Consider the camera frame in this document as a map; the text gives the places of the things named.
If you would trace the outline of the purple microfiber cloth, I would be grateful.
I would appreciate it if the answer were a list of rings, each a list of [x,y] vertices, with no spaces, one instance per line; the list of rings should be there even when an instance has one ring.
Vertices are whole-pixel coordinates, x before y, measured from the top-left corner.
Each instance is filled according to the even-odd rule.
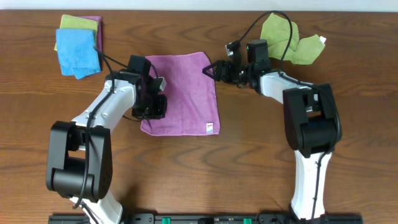
[[[162,92],[167,109],[162,119],[143,120],[141,131],[152,136],[208,136],[220,133],[215,81],[202,73],[210,64],[204,52],[185,55],[152,55],[147,59],[165,78]]]

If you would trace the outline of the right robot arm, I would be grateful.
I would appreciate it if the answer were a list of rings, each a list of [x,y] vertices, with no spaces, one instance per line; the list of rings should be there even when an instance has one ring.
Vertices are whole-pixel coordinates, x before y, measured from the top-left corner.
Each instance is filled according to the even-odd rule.
[[[203,68],[204,75],[242,88],[248,85],[259,95],[282,104],[285,136],[295,154],[295,190],[290,203],[296,223],[320,222],[325,209],[325,174],[335,144],[341,139],[341,123],[328,84],[314,85],[289,77],[271,67],[264,39],[247,44],[248,62],[241,62],[240,43],[225,47],[229,60]]]

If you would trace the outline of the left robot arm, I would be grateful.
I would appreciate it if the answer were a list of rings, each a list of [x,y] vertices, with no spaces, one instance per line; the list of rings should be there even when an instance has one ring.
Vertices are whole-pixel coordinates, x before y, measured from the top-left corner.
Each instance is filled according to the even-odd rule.
[[[50,130],[46,186],[80,207],[82,215],[52,215],[49,223],[143,223],[130,215],[110,191],[113,176],[111,134],[127,110],[139,120],[162,119],[167,98],[164,78],[145,58],[132,55],[121,70],[111,70],[104,88],[84,112]]]

